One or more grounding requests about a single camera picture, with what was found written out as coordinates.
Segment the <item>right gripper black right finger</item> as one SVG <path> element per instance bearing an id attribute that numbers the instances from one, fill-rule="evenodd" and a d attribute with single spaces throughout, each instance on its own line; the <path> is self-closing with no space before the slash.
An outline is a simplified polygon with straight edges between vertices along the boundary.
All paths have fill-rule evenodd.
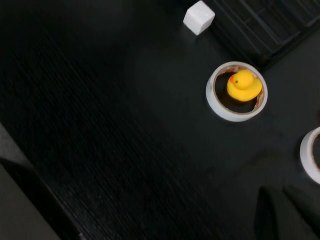
<path id="1" fill-rule="evenodd" d="M 320 226 L 319 203 L 306 192 L 295 186 L 289 185 L 282 190 L 311 227 Z"/>

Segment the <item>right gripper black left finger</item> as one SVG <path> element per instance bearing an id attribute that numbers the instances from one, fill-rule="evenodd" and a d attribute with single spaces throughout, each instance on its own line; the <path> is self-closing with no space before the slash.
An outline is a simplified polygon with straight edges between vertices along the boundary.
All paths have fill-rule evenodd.
<path id="1" fill-rule="evenodd" d="M 259 189 L 254 217 L 257 240 L 316 240 L 318 227 L 310 226 L 282 189 Z"/>

